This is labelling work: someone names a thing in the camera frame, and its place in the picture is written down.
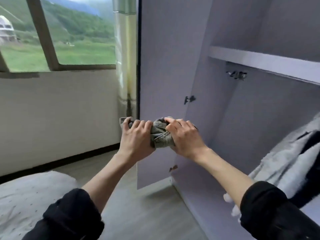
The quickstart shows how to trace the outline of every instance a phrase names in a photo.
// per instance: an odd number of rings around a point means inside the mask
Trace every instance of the floor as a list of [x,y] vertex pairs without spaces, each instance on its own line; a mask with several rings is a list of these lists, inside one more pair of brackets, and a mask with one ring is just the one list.
[[[55,171],[74,177],[82,186],[114,153],[78,161]],[[141,190],[137,190],[136,182],[134,166],[122,177],[102,212],[105,229],[99,239],[207,240],[168,178]]]

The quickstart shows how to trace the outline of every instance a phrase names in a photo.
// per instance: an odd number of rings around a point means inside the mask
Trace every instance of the black jacket sleeve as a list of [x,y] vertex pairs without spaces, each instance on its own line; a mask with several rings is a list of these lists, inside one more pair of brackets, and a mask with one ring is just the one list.
[[241,225],[257,240],[320,239],[320,227],[268,182],[246,191],[240,211]]
[[103,228],[101,215],[89,194],[82,189],[73,189],[48,207],[43,219],[23,240],[96,240]]

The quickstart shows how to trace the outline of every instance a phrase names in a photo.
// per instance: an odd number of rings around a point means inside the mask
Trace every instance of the wardrobe shelf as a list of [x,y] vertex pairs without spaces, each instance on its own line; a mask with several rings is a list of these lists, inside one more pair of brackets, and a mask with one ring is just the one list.
[[219,46],[211,46],[209,56],[215,59],[320,84],[319,62]]

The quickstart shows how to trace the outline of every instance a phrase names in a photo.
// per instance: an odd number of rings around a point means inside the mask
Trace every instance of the white curtain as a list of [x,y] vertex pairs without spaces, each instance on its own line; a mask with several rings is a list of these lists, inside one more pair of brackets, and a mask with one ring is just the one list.
[[137,11],[136,0],[113,0],[119,117],[136,115]]

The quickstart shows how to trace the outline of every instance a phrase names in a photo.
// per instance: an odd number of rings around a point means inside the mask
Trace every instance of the wardrobe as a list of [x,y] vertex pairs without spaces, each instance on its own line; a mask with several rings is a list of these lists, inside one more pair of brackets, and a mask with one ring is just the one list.
[[[140,2],[140,119],[190,120],[248,174],[320,112],[320,0]],[[171,177],[209,239],[252,239],[201,167],[169,148],[137,167],[138,189]]]

